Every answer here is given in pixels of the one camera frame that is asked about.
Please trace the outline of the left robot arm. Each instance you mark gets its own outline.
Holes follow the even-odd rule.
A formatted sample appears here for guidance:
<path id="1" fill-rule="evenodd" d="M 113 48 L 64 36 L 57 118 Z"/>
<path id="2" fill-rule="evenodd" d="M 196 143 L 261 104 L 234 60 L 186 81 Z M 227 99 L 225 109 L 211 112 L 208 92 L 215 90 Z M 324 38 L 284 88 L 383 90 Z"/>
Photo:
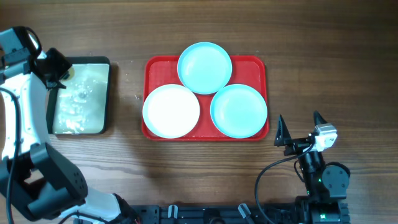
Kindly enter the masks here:
<path id="1" fill-rule="evenodd" d="M 80 169 L 47 139 L 43 108 L 49 88 L 59 88 L 70 62 L 57 49 L 45 56 L 22 48 L 17 62 L 3 70 L 6 143 L 1 162 L 1 193 L 7 218 L 16 208 L 29 221 L 69 218 L 91 223 L 139 223 L 139 214 L 119 195 L 88 187 Z"/>

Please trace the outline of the green yellow sponge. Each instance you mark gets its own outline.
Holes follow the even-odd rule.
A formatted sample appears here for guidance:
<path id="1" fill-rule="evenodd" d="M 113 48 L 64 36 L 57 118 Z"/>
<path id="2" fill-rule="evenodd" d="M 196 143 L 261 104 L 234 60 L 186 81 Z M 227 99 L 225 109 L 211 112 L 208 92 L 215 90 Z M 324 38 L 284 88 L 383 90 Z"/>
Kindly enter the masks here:
<path id="1" fill-rule="evenodd" d="M 71 68 L 68 70 L 68 76 L 65 77 L 65 80 L 70 80 L 70 79 L 72 79 L 72 78 L 74 77 L 74 75 L 75 75 L 75 69 L 74 69 L 74 67 L 71 67 Z"/>

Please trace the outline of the white round plate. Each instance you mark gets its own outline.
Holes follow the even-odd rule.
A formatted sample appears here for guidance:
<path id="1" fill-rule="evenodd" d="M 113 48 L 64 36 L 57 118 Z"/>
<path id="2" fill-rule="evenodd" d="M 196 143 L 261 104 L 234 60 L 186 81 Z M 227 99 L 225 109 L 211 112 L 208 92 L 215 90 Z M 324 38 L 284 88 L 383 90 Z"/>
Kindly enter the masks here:
<path id="1" fill-rule="evenodd" d="M 165 139 L 177 139 L 188 134 L 200 117 L 200 104 L 188 88 L 162 85 L 144 101 L 142 118 L 149 131 Z"/>

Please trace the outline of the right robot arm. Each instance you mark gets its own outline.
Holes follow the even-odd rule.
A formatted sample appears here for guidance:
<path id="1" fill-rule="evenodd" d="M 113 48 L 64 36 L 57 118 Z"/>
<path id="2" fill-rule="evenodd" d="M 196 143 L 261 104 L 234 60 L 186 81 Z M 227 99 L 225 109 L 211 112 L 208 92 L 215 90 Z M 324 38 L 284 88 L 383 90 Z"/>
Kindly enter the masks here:
<path id="1" fill-rule="evenodd" d="M 331 148 L 338 133 L 319 112 L 313 113 L 314 130 L 293 139 L 282 116 L 279 117 L 274 145 L 284 146 L 285 156 L 297 156 L 306 196 L 298 196 L 287 215 L 292 223 L 350 223 L 347 197 L 350 170 L 339 162 L 325 162 L 322 152 Z"/>

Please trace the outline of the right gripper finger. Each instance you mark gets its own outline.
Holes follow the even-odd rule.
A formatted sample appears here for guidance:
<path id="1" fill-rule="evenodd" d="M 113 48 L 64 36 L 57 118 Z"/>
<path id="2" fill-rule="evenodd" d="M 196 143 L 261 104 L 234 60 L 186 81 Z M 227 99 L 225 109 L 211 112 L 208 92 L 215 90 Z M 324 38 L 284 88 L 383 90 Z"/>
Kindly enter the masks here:
<path id="1" fill-rule="evenodd" d="M 327 124 L 328 122 L 321 116 L 321 114 L 315 110 L 313 112 L 313 120 L 314 120 L 314 124 L 315 126 L 318 126 L 320 124 Z"/>
<path id="2" fill-rule="evenodd" d="M 282 115 L 279 115 L 277 123 L 277 132 L 274 140 L 274 146 L 281 147 L 292 143 L 292 138 L 290 136 L 289 130 L 285 124 Z"/>

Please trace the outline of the light blue plate top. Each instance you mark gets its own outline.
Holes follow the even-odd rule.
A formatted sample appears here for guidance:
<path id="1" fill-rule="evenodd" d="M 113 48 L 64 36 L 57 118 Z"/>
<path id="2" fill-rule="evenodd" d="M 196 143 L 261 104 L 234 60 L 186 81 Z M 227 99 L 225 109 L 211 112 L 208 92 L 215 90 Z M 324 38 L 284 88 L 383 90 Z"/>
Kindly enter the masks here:
<path id="1" fill-rule="evenodd" d="M 179 56 L 177 74 L 181 83 L 194 93 L 210 95 L 227 85 L 233 71 L 224 48 L 211 42 L 198 42 Z"/>

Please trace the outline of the light blue plate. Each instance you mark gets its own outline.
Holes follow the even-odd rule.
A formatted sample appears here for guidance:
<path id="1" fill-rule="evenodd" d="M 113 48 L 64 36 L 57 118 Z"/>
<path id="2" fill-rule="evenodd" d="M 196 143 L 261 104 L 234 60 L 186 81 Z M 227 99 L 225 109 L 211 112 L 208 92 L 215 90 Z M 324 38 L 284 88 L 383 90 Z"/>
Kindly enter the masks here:
<path id="1" fill-rule="evenodd" d="M 213 124 L 222 134 L 234 139 L 250 138 L 266 124 L 264 97 L 253 87 L 232 84 L 217 92 L 210 104 Z"/>
<path id="2" fill-rule="evenodd" d="M 198 42 L 179 56 L 177 74 L 181 83 L 194 93 L 210 95 L 227 85 L 233 71 L 224 48 L 211 42 Z"/>

